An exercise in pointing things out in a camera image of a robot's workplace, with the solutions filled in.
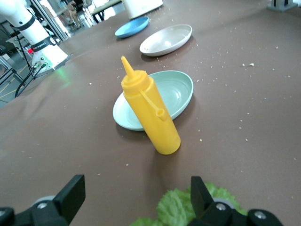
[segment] black cable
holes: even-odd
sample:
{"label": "black cable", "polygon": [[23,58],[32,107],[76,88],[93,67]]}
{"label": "black cable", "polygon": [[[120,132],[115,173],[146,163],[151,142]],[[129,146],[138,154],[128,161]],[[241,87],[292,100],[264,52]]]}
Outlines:
{"label": "black cable", "polygon": [[20,45],[20,48],[21,48],[21,50],[22,50],[22,53],[23,53],[23,56],[24,56],[24,58],[25,58],[25,60],[26,60],[26,62],[27,62],[27,66],[28,66],[28,68],[29,68],[29,70],[31,69],[31,66],[30,66],[30,64],[29,64],[29,62],[28,62],[28,60],[27,60],[27,58],[26,58],[26,55],[25,55],[25,53],[24,53],[24,50],[23,50],[23,47],[22,47],[22,45],[21,45],[21,42],[20,42],[20,39],[19,39],[19,36],[18,36],[18,34],[15,32],[15,34],[16,34],[16,36],[17,36],[17,39],[18,39],[18,42],[19,42],[19,45]]}
{"label": "black cable", "polygon": [[39,70],[33,75],[32,79],[23,87],[22,91],[20,93],[19,90],[21,88],[21,86],[23,86],[23,84],[26,82],[26,80],[29,78],[29,76],[32,74],[32,72],[35,70],[35,68],[32,68],[32,70],[28,73],[28,75],[26,76],[26,78],[23,80],[23,82],[20,83],[19,87],[16,90],[16,94],[15,94],[15,98],[18,97],[23,90],[29,85],[29,83],[31,83],[32,80],[34,80],[34,78],[37,76],[37,74],[40,72],[41,69],[43,69],[45,66],[47,65],[47,63],[44,63]]}
{"label": "black cable", "polygon": [[31,69],[31,71],[28,73],[28,75],[25,77],[25,79],[23,79],[23,81],[20,83],[19,87],[16,90],[15,98],[21,94],[21,93],[18,94],[21,86],[23,86],[23,84],[26,82],[26,80],[29,78],[29,76],[33,73],[33,71],[34,71],[34,68]]}

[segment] white container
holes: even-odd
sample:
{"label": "white container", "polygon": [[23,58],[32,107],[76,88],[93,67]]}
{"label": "white container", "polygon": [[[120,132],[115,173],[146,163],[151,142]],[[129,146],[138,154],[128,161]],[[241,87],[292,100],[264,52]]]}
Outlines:
{"label": "white container", "polygon": [[162,0],[122,0],[130,19],[141,16],[163,4]]}

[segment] brown tablecloth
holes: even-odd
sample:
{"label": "brown tablecloth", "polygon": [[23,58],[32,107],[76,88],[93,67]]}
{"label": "brown tablecloth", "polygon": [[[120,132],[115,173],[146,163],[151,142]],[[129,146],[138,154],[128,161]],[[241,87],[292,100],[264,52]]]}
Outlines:
{"label": "brown tablecloth", "polygon": [[[62,43],[73,53],[66,65],[0,109],[0,206],[21,212],[84,174],[87,197],[71,225],[129,225],[156,218],[167,190],[201,176],[243,208],[298,225],[301,15],[268,4],[165,0],[132,37],[114,36],[129,21],[123,12]],[[140,53],[147,37],[174,24],[193,28],[183,47],[160,57]],[[122,55],[148,74],[178,70],[193,79],[192,100],[174,120],[182,139],[176,153],[160,155],[144,132],[114,121]]]}

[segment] lettuce leaf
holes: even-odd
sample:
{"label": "lettuce leaf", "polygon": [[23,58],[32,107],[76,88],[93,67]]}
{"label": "lettuce leaf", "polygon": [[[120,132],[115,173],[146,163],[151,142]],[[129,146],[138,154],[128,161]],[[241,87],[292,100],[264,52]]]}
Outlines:
{"label": "lettuce leaf", "polygon": [[[210,182],[205,182],[205,185],[212,197],[229,200],[239,213],[247,215],[227,189],[217,188]],[[157,212],[158,219],[138,218],[130,226],[187,226],[196,217],[190,201],[190,187],[185,192],[179,189],[168,191],[159,201]]]}

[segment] white plate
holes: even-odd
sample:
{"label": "white plate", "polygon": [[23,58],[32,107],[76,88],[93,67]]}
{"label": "white plate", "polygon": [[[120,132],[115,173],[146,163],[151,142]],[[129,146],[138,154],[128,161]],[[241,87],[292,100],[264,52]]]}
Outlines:
{"label": "white plate", "polygon": [[140,52],[150,57],[171,53],[184,45],[191,33],[192,27],[188,24],[164,28],[144,40],[140,46]]}
{"label": "white plate", "polygon": [[[172,119],[175,119],[187,107],[193,94],[192,79],[179,71],[162,71],[151,74],[158,87]],[[143,131],[143,127],[134,111],[126,101],[123,93],[117,98],[113,107],[115,122],[130,130]]]}

